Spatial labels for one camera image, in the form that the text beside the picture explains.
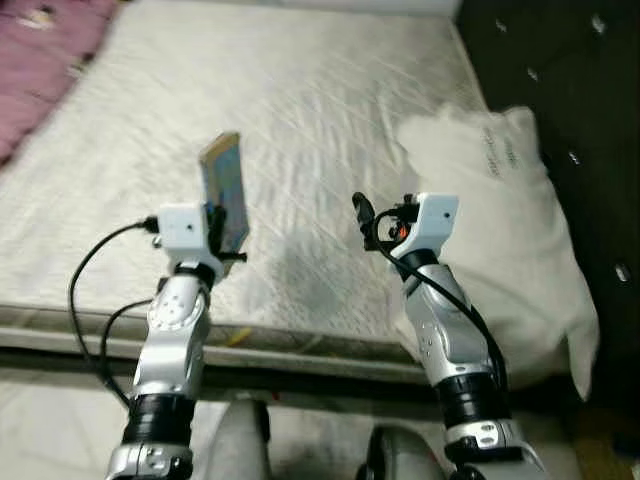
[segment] tufted headboard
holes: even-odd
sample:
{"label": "tufted headboard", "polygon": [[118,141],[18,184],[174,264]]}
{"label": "tufted headboard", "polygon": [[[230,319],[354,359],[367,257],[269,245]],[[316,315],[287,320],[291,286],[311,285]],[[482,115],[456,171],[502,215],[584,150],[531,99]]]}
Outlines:
{"label": "tufted headboard", "polygon": [[489,108],[528,105],[598,310],[593,401],[640,401],[638,6],[465,0],[457,19]]}

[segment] wire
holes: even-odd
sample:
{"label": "wire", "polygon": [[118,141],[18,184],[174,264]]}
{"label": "wire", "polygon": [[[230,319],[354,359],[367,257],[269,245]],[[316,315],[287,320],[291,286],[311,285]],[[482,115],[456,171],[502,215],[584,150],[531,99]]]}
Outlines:
{"label": "wire", "polygon": [[371,236],[373,238],[373,241],[376,247],[378,248],[378,250],[380,250],[380,253],[382,253],[382,255],[391,263],[393,263],[397,268],[400,268],[405,272],[413,275],[418,280],[426,283],[431,288],[433,288],[436,292],[438,292],[440,295],[446,298],[458,310],[460,310],[462,314],[465,317],[467,317],[478,330],[480,330],[480,333],[482,333],[485,340],[487,341],[489,357],[491,358],[491,362],[493,363],[493,367],[495,371],[496,383],[498,384],[498,387],[500,389],[506,392],[507,391],[507,370],[504,363],[504,357],[502,356],[500,347],[498,346],[495,339],[491,335],[491,332],[487,328],[487,325],[484,323],[484,320],[482,319],[478,311],[473,307],[469,309],[464,303],[458,300],[458,298],[456,298],[451,292],[449,292],[442,285],[430,279],[426,275],[423,275],[415,268],[410,267],[409,265],[401,262],[396,257],[391,255],[391,252],[387,251],[382,245],[382,242],[380,241],[380,237],[378,235],[378,226],[380,225],[380,220],[382,220],[384,217],[394,216],[397,213],[398,211],[396,209],[386,210],[378,214],[378,216],[374,219],[373,224],[371,226]]}
{"label": "wire", "polygon": [[525,452],[529,454],[529,456],[531,457],[531,460],[542,471],[545,478],[551,478],[551,475],[545,468],[544,463],[542,463],[542,459],[538,455],[538,452],[536,452],[536,450],[531,445],[529,445],[527,442],[523,440],[521,442],[516,442],[515,446],[522,448]]}
{"label": "wire", "polygon": [[[91,356],[91,353],[89,353],[87,344],[84,341],[84,332],[82,330],[82,326],[80,325],[80,319],[78,318],[78,314],[76,312],[76,301],[75,301],[76,284],[78,283],[78,278],[80,277],[80,274],[82,273],[84,268],[87,266],[89,261],[94,257],[96,253],[98,253],[98,251],[106,243],[108,243],[110,240],[117,237],[118,235],[124,232],[127,232],[129,230],[135,230],[138,228],[147,228],[147,221],[148,219],[145,221],[132,223],[131,225],[127,225],[125,227],[119,228],[115,232],[110,233],[109,235],[104,237],[102,240],[100,240],[98,243],[96,243],[96,245],[82,259],[82,261],[78,265],[78,268],[76,268],[76,271],[73,273],[73,276],[71,277],[71,281],[69,282],[69,290],[68,290],[68,296],[67,296],[68,307],[69,307],[69,318],[71,320],[71,327],[76,336],[78,347],[80,348],[80,352],[82,353],[82,356],[87,362],[89,369],[98,377],[100,382],[110,390],[112,390],[111,386],[105,381],[105,378],[102,375],[99,365],[96,363],[95,359]],[[129,401],[126,397],[124,398],[123,401],[125,405],[128,405]]]}
{"label": "wire", "polygon": [[125,305],[124,307],[116,310],[107,320],[107,323],[104,326],[104,330],[102,331],[102,337],[100,337],[100,372],[102,375],[104,385],[111,390],[116,396],[120,399],[122,403],[125,405],[129,404],[129,398],[124,393],[120,385],[117,384],[115,379],[113,378],[113,372],[109,367],[109,357],[107,356],[107,341],[109,340],[109,334],[111,332],[111,327],[114,322],[128,310],[132,308],[141,307],[142,305],[147,305],[153,301],[152,298],[147,298],[146,300],[140,300],[139,302],[133,302],[129,305]]}

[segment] white mattress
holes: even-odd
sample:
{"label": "white mattress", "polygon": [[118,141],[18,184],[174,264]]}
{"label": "white mattress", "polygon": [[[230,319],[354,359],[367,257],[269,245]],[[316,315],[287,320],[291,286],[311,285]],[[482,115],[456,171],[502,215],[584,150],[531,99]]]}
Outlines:
{"label": "white mattress", "polygon": [[[391,129],[443,101],[483,108],[449,20],[141,0],[60,109],[0,169],[0,304],[64,309],[104,234],[200,199],[197,156],[242,134],[249,262],[214,289],[214,322],[390,339],[383,259],[351,195],[378,208],[409,170]],[[115,241],[79,304],[114,309],[165,274],[150,238]]]}

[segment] white pillow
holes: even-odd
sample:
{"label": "white pillow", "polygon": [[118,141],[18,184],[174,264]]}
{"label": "white pillow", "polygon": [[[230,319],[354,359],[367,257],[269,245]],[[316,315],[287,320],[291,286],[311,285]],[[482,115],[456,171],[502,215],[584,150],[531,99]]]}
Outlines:
{"label": "white pillow", "polygon": [[[460,197],[440,261],[482,314],[511,383],[522,387],[570,367],[589,394],[598,321],[555,190],[540,161],[533,113],[468,113],[445,106],[398,132],[418,191]],[[404,314],[394,325],[415,355]]]}

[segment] bed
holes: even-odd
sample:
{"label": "bed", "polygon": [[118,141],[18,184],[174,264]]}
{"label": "bed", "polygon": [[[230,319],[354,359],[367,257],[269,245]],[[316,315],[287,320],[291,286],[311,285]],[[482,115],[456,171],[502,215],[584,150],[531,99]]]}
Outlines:
{"label": "bed", "polygon": [[[412,171],[394,132],[445,102],[486,109],[448,19],[127,5],[73,93],[0,170],[3,358],[77,362],[70,273],[102,234],[198,199],[196,158],[232,129],[243,135],[250,261],[214,291],[207,363],[227,368],[227,381],[262,375],[271,390],[295,374],[316,388],[422,388],[388,321],[387,267],[361,250],[350,195],[401,198]],[[131,235],[86,270],[78,303],[94,347],[106,315],[147,297],[164,268],[150,239]],[[136,358],[141,315],[114,330],[114,357]]]}

